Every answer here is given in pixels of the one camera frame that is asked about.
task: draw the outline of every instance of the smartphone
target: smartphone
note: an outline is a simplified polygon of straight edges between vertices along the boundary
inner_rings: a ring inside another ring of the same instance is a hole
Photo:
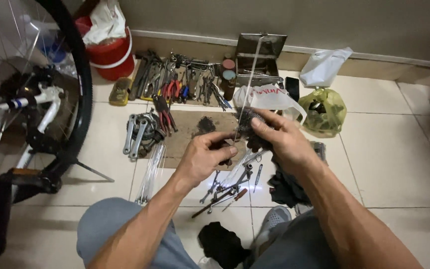
[[[297,78],[287,76],[285,78],[285,89],[293,100],[300,99],[300,81]]]

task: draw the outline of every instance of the red screwdriver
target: red screwdriver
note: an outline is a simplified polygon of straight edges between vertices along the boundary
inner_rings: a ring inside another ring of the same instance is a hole
[[[233,201],[231,201],[223,210],[225,211],[225,209],[227,209],[231,204],[233,204],[233,202],[238,201],[238,199],[242,198],[243,195],[245,195],[245,193],[247,192],[247,189],[243,189],[238,195],[235,196],[235,199],[233,199]]]

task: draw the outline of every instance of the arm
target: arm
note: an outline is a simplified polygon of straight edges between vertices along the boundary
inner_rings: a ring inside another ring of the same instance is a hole
[[[310,198],[331,250],[343,268],[422,266],[392,231],[361,205],[311,148],[298,126],[266,110],[256,110],[252,127],[273,144],[281,167],[294,175]]]
[[[102,268],[146,268],[177,211],[182,199],[209,177],[219,162],[236,155],[234,146],[211,150],[231,138],[231,133],[214,132],[195,137],[185,150],[175,173],[150,202],[112,235],[87,266]]]

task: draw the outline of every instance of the hand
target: hand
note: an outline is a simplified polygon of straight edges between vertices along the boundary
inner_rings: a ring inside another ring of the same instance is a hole
[[[190,192],[207,179],[220,162],[234,157],[238,153],[237,148],[224,142],[224,139],[230,138],[233,139],[234,134],[229,132],[213,132],[194,137],[170,178],[176,181],[177,189]]]
[[[254,109],[254,111],[274,127],[274,129],[268,127],[257,118],[251,121],[255,133],[271,142],[275,159],[286,172],[293,174],[297,169],[307,168],[313,162],[319,161],[309,141],[300,131],[298,122],[290,121],[269,110]]]

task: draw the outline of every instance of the red bucket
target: red bucket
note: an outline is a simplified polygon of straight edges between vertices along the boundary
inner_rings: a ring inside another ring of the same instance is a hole
[[[84,36],[92,26],[91,19],[81,17],[75,21],[81,36]],[[126,28],[126,38],[118,38],[114,42],[103,45],[86,46],[90,64],[96,68],[99,75],[108,80],[130,76],[134,70],[132,57],[132,36]]]

